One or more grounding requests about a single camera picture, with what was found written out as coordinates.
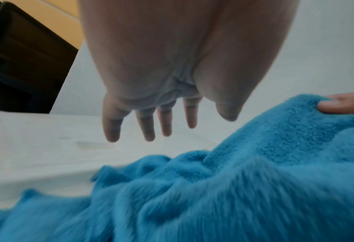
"blue fluffy blanket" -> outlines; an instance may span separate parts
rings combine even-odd
[[[301,95],[213,151],[102,167],[88,197],[27,190],[0,242],[354,241],[354,115]]]

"skin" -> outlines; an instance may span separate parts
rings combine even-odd
[[[147,141],[172,133],[172,108],[184,99],[197,126],[206,97],[235,121],[277,56],[298,0],[79,0],[89,49],[107,88],[103,127],[120,138],[135,111]]]
[[[329,96],[331,101],[319,102],[317,108],[329,114],[354,114],[354,92]]]

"white wall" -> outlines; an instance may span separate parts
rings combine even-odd
[[[216,114],[213,103],[205,100],[195,132],[219,142],[289,97],[300,93],[339,92],[354,92],[354,0],[302,0],[282,51],[246,103],[239,120],[225,122]],[[87,47],[83,45],[51,113],[101,115],[104,93]],[[174,113],[174,124],[185,129],[180,102]]]

